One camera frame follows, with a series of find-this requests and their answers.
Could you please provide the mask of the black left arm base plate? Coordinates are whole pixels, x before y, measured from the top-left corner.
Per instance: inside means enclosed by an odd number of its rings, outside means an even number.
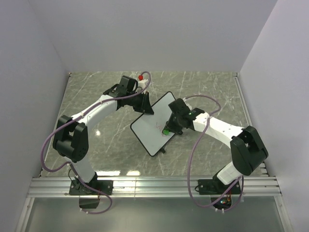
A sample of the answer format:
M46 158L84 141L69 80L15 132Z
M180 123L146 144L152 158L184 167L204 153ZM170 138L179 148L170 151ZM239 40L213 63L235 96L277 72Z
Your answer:
M113 181L112 180L97 180L94 183L86 183L87 187L79 180L71 181L69 195L84 196L84 195L101 195L103 192L107 195L112 194Z

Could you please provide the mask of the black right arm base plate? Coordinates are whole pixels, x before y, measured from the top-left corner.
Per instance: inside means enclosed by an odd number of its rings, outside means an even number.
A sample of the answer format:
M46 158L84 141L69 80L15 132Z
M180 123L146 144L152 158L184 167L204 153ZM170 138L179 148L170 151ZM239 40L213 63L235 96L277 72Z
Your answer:
M234 181L228 185L224 185L219 180L199 179L194 190L198 192L199 195L222 195L229 187L232 187L228 192L225 193L225 195L240 194L241 187L239 180L237 180L236 183L233 183Z

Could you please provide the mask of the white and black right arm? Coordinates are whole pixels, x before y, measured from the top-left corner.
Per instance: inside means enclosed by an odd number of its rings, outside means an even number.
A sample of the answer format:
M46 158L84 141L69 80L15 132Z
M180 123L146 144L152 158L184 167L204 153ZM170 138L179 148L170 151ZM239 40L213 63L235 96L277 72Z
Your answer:
M162 133L182 134L184 128L209 135L230 148L232 161L214 176L213 188L218 193L226 192L240 176L251 175L268 158L268 151L252 126L234 126L195 108L184 114L172 113Z

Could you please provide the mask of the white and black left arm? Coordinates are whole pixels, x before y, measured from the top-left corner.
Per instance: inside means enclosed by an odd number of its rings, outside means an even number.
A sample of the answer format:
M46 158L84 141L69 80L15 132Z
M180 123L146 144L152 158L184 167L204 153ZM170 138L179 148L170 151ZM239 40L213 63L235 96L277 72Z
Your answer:
M110 89L110 92L104 92L96 102L80 113L71 117L63 115L58 120L53 148L69 162L76 175L75 179L80 182L80 188L86 194L93 194L98 189L98 175L87 158L88 132L105 117L127 105L136 112L154 114L149 92Z

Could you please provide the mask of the white board with black frame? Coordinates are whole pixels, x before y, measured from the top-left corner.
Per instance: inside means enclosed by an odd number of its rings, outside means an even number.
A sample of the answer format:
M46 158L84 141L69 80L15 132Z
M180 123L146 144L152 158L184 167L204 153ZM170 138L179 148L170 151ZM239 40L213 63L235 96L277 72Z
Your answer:
M166 92L152 105L153 115L142 114L130 124L131 131L151 157L160 151L164 152L164 146L174 136L172 132L163 133L172 114L169 104L174 100L173 93Z

